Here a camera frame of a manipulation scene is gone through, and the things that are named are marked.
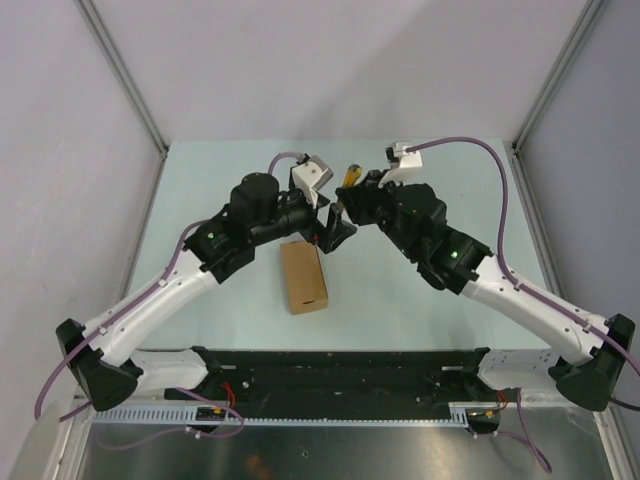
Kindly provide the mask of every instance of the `metal frame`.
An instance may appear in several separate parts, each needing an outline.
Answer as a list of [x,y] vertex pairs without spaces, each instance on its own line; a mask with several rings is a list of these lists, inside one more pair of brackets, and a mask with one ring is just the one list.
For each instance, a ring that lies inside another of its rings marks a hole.
[[142,126],[158,150],[158,153],[161,155],[166,154],[168,149],[167,143],[162,139],[160,130],[158,130],[147,105],[142,99],[142,95],[133,81],[124,60],[122,60],[122,56],[120,55],[120,52],[118,52],[118,49],[109,34],[109,30],[107,30],[107,27],[104,24],[98,9],[93,3],[93,0],[73,1],[78,7],[89,31],[93,34],[93,38],[98,44],[98,47],[102,50],[109,67],[111,67],[111,71],[118,80],[118,83],[120,83],[122,91],[131,103],[136,116],[140,119]]
[[[563,297],[560,280],[554,267],[553,255],[549,248],[548,236],[527,180],[522,160],[514,149],[510,149],[510,151],[509,164],[511,165],[511,171],[513,172],[518,194],[522,200],[524,214],[534,240],[534,246],[540,260],[545,283],[549,291]],[[633,450],[630,448],[631,444],[624,424],[617,412],[617,407],[612,406],[602,413],[594,413],[594,418],[598,426],[598,431],[600,432],[602,445],[609,460],[609,467],[611,468],[613,478],[616,480],[640,478],[638,462],[633,454]]]
[[549,106],[562,80],[566,77],[608,4],[609,0],[589,0],[582,9],[578,21],[569,34],[569,38],[562,47],[560,55],[558,55],[553,67],[551,67],[551,72],[545,79],[538,96],[514,138],[513,148],[517,154],[519,154],[522,145],[527,141],[529,134]]
[[162,173],[164,172],[164,166],[166,165],[168,151],[165,151],[160,156],[160,162],[158,163],[157,170],[155,172],[153,178],[153,185],[151,186],[151,192],[149,193],[149,198],[144,207],[144,211],[142,213],[142,220],[140,225],[138,226],[136,232],[135,244],[133,246],[133,250],[131,255],[129,255],[129,263],[127,265],[125,276],[122,280],[122,284],[120,286],[119,297],[123,299],[127,296],[129,292],[129,288],[131,288],[131,281],[133,280],[133,272],[135,271],[135,267],[138,263],[138,257],[140,256],[140,249],[142,248],[142,241],[144,240],[145,234],[147,232],[147,226],[149,225],[149,219],[151,218],[151,211],[153,210],[153,204],[156,200],[156,195],[158,194],[158,188],[160,187],[160,179],[162,178]]
[[[84,401],[84,399],[75,400],[73,408]],[[57,449],[59,452],[58,468],[53,472],[52,480],[75,480],[78,477],[82,457],[89,440],[93,415],[92,409],[87,409],[76,415],[72,421],[68,422],[68,425],[65,425],[65,431],[61,436],[62,445]]]

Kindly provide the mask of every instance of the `small brown box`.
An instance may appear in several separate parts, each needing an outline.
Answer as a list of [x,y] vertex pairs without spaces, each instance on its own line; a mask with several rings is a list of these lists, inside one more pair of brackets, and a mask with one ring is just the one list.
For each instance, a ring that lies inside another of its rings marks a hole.
[[316,247],[305,241],[283,243],[280,253],[291,313],[299,315],[327,308],[329,296]]

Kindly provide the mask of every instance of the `metal floor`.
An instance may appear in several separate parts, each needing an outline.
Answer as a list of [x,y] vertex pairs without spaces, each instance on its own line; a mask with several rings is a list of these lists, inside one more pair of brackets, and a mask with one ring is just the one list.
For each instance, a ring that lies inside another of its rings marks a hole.
[[[520,433],[509,408],[500,430]],[[531,452],[509,438],[474,440],[463,429],[430,427],[247,427],[238,436],[195,440],[167,435],[123,452],[90,437],[79,478],[251,480],[606,480],[613,476],[587,411],[527,410],[534,440],[553,466],[547,475]],[[139,440],[166,426],[92,426],[103,442]]]

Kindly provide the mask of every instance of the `purple cable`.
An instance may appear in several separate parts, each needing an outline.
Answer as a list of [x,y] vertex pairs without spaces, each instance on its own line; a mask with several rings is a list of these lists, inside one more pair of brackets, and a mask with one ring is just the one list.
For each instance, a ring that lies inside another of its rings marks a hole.
[[[176,248],[173,251],[173,255],[171,257],[171,260],[169,261],[169,264],[167,265],[164,273],[161,275],[160,280],[166,280],[169,277],[169,275],[171,274],[171,271],[173,270],[173,267],[175,266],[176,262],[178,261],[178,255],[180,255],[180,250],[182,249],[182,244],[184,243],[185,239],[187,238],[187,235],[189,234],[189,232],[191,230],[193,230],[194,228],[199,227],[203,223],[206,223],[207,221],[208,220],[200,220],[198,222],[194,222],[191,225],[189,225],[187,228],[184,229],[184,231],[180,235],[180,239],[178,240]],[[160,284],[158,282],[155,282],[147,290],[142,292],[136,299],[131,301],[131,303],[125,305],[121,310],[119,310],[118,312],[114,313],[102,325],[100,325],[100,327],[96,328],[84,340],[82,340],[78,345],[76,345],[67,355],[65,355],[65,357],[58,364],[58,366],[53,370],[53,372],[51,372],[51,375],[49,375],[49,378],[47,378],[47,381],[44,383],[44,385],[42,386],[42,389],[40,390],[40,393],[38,394],[38,398],[36,399],[36,404],[35,404],[34,409],[33,409],[33,415],[34,415],[36,420],[38,420],[40,418],[40,416],[42,415],[42,406],[44,404],[44,399],[47,396],[47,393],[49,393],[49,390],[51,389],[51,386],[53,385],[53,382],[56,381],[56,379],[62,373],[62,371],[65,369],[65,367],[67,365],[69,365],[69,363],[71,361],[73,361],[74,358],[76,358],[76,356],[82,351],[82,349],[84,347],[89,345],[98,335],[100,335],[100,330],[102,328],[108,328],[111,325],[113,325],[115,322],[120,320],[124,315],[126,315],[127,313],[132,311],[134,308],[136,308],[138,305],[140,305],[142,302],[144,302],[147,298],[149,298],[151,295],[153,295],[156,292],[156,290],[158,290],[159,288],[160,288]],[[60,421],[63,422],[65,420],[68,420],[69,418],[73,417],[74,415],[80,413],[82,410],[84,410],[88,406],[89,406],[88,403],[86,403],[84,405],[81,405],[80,407],[76,408],[72,412],[69,412],[66,415],[63,415],[62,417],[60,417]]]
[[[529,444],[529,442],[527,441],[526,438],[524,438],[522,435],[519,435],[517,433],[514,432],[495,432],[495,433],[475,433],[475,432],[471,432],[474,435],[478,436],[478,437],[507,437],[507,438],[513,438],[514,440],[519,441],[520,443],[522,443],[523,445],[526,445],[527,447],[531,448],[531,445]],[[552,473],[553,469],[551,468],[551,463],[549,463],[549,460],[547,460],[547,457],[544,456],[544,453],[542,453],[539,449],[536,448],[536,450],[538,455],[540,456],[540,458],[536,458],[536,460],[538,460],[538,462],[540,462],[540,459],[542,460],[543,463],[540,463],[540,465],[542,466],[542,469],[545,471],[545,473]]]
[[627,410],[631,410],[633,412],[640,412],[640,406],[631,405],[630,403],[623,402],[622,400],[618,400],[617,398],[610,398],[609,401],[619,407],[626,408]]
[[282,160],[283,158],[295,158],[297,161],[304,160],[304,153],[297,152],[282,152],[273,157],[271,163],[269,163],[269,168],[267,168],[267,173],[269,175],[273,175],[273,170],[276,168],[276,164]]
[[553,469],[551,468],[551,463],[547,459],[544,453],[536,446],[533,441],[533,436],[531,435],[531,431],[529,430],[529,425],[524,418],[524,411],[522,409],[522,389],[518,388],[516,390],[516,406],[518,407],[518,417],[520,417],[520,423],[522,424],[522,430],[524,430],[525,436],[519,435],[514,432],[494,432],[494,433],[476,433],[473,430],[469,429],[471,433],[473,433],[477,437],[509,437],[515,440],[518,440],[520,443],[528,446],[533,453],[533,456],[536,458],[542,469],[545,473],[552,473]]
[[[240,425],[238,426],[238,428],[236,428],[235,430],[233,430],[231,432],[227,432],[227,433],[215,433],[215,432],[206,433],[206,432],[201,432],[200,430],[195,429],[196,430],[196,435],[200,434],[200,437],[207,437],[207,438],[229,438],[229,437],[233,437],[234,435],[237,435],[244,428],[244,418],[242,418],[242,416],[238,412],[236,412],[233,408],[227,407],[226,405],[223,405],[221,403],[214,402],[212,400],[209,400],[208,398],[204,398],[204,397],[198,395],[197,393],[193,393],[190,390],[187,390],[185,388],[176,388],[176,390],[184,393],[185,395],[189,395],[191,398],[194,398],[194,399],[199,400],[201,402],[207,403],[207,404],[212,405],[214,407],[220,408],[220,409],[230,413],[234,417],[236,417],[238,419],[238,421],[240,422]],[[98,435],[95,434],[95,433],[93,434],[93,438],[94,438],[95,442],[101,448],[104,448],[105,450],[111,450],[113,452],[121,452],[123,450],[130,450],[132,448],[139,447],[141,445],[144,445],[145,443],[148,443],[148,442],[151,442],[151,441],[155,440],[156,438],[168,435],[169,433],[178,433],[178,432],[190,433],[193,430],[194,429],[192,429],[192,428],[187,429],[187,426],[167,428],[165,430],[160,430],[159,432],[156,432],[156,433],[154,433],[152,435],[149,435],[148,437],[143,438],[142,440],[138,440],[137,442],[133,442],[133,443],[128,443],[126,445],[107,445],[102,440],[100,440]]]
[[536,444],[533,441],[533,436],[531,435],[531,430],[529,430],[529,425],[527,424],[527,421],[524,418],[524,410],[522,409],[522,389],[521,388],[518,388],[516,390],[516,407],[518,408],[518,416],[520,417],[522,430],[524,431],[524,436],[526,437],[526,443],[528,443],[529,446],[531,447],[531,451],[533,452],[533,455],[536,457],[536,460],[538,460],[538,463],[540,464],[542,469],[547,473],[551,473],[552,471],[551,464],[547,460],[547,457],[545,457],[544,454],[540,451],[540,449],[536,447]]
[[[509,280],[509,282],[511,282],[515,286],[518,284],[518,279],[511,273],[511,270],[509,270],[509,267],[507,266],[507,261],[504,255],[504,232],[505,232],[505,225],[507,222],[507,205],[509,202],[509,187],[507,186],[507,173],[496,151],[493,148],[491,148],[490,145],[483,142],[482,140],[478,140],[477,138],[448,137],[448,138],[441,138],[440,140],[434,140],[432,142],[422,143],[420,145],[415,145],[413,147],[409,147],[407,148],[407,152],[417,152],[418,150],[424,150],[425,148],[436,147],[438,145],[444,145],[446,143],[459,143],[459,142],[471,143],[484,148],[487,152],[489,152],[491,157],[495,160],[498,170],[500,171],[500,181],[502,182],[502,208],[500,211],[500,226],[498,228],[498,246],[497,246],[496,257],[498,259],[498,265],[500,266],[500,270],[502,271],[502,274]],[[521,284],[520,290],[531,295],[532,297],[544,303],[545,305],[552,308],[556,312],[559,312],[562,315],[570,318],[575,323],[580,325],[582,328],[588,329],[589,332],[592,332],[596,337],[598,337],[600,340],[610,345],[614,350],[616,350],[620,355],[622,355],[622,357],[635,370],[638,376],[640,376],[640,363],[627,350],[625,350],[625,348],[622,345],[616,342],[613,338],[609,337],[602,330],[590,325],[589,322],[579,317],[571,310],[567,310],[562,305],[538,293],[537,291],[535,291],[534,289],[532,289],[526,284]]]

